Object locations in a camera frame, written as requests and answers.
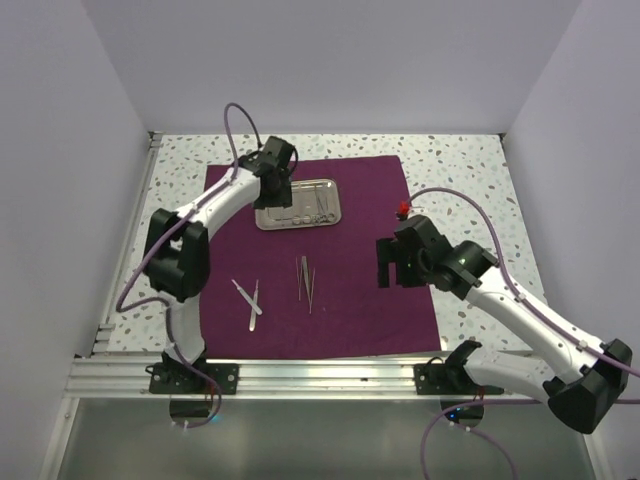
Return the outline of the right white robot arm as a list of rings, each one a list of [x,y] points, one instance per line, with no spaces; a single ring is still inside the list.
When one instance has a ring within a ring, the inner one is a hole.
[[[563,424],[591,434],[628,384],[632,349],[574,326],[530,295],[473,241],[452,246],[432,221],[415,215],[376,242],[378,285],[433,286],[482,310],[528,345],[529,357],[491,351],[467,339],[443,362],[415,367],[444,393],[498,389],[546,404]]]

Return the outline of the steel serrated forceps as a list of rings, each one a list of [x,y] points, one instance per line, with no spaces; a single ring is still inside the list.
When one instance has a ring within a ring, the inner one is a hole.
[[[257,301],[254,300],[240,285],[239,283],[235,280],[232,279],[231,282],[233,283],[233,285],[235,286],[236,290],[238,291],[238,293],[242,296],[242,298],[250,305],[251,309],[253,312],[255,312],[257,315],[262,315],[263,311],[261,309],[261,307],[258,305]]]

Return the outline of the pointed steel tweezers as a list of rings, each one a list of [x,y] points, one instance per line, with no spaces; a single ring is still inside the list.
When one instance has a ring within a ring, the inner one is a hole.
[[[303,298],[303,292],[309,292],[309,270],[308,261],[305,255],[296,258],[297,280],[298,280],[298,300]]]
[[[315,292],[315,278],[316,278],[316,269],[314,268],[311,273],[311,280],[308,283],[308,306],[309,306],[309,315],[312,314],[313,311],[313,300],[314,300],[314,292]]]

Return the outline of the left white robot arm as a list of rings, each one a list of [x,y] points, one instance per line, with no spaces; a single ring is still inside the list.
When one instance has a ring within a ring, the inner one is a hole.
[[[213,186],[176,210],[156,210],[149,220],[143,273],[165,307],[167,343],[162,363],[185,392],[201,390],[207,367],[199,298],[210,276],[209,244],[214,234],[243,208],[292,205],[291,176],[298,161],[294,145],[271,136],[258,150],[241,156]]]

